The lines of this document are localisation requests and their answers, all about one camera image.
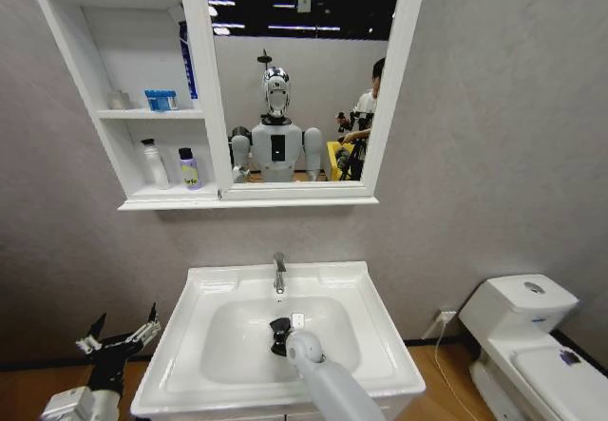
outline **white sink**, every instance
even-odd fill
[[[295,368],[270,351],[269,323],[292,314],[304,315],[325,355],[381,407],[400,411],[424,391],[365,262],[287,264],[283,295],[274,276],[272,264],[191,269],[133,414],[201,420],[313,411]]]

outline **mirror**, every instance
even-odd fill
[[[360,181],[396,1],[208,0],[235,184]]]

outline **ceiling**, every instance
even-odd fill
[[[298,0],[220,2],[231,6],[214,4],[214,27],[232,36],[388,40],[396,0],[311,0],[305,12]]]

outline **blue container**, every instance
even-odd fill
[[[178,110],[178,101],[175,90],[146,90],[145,97],[148,99],[150,110],[164,112],[166,110]]]

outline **toilet tank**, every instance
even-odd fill
[[[477,288],[459,317],[478,341],[536,338],[555,329],[578,302],[541,274],[497,277]]]

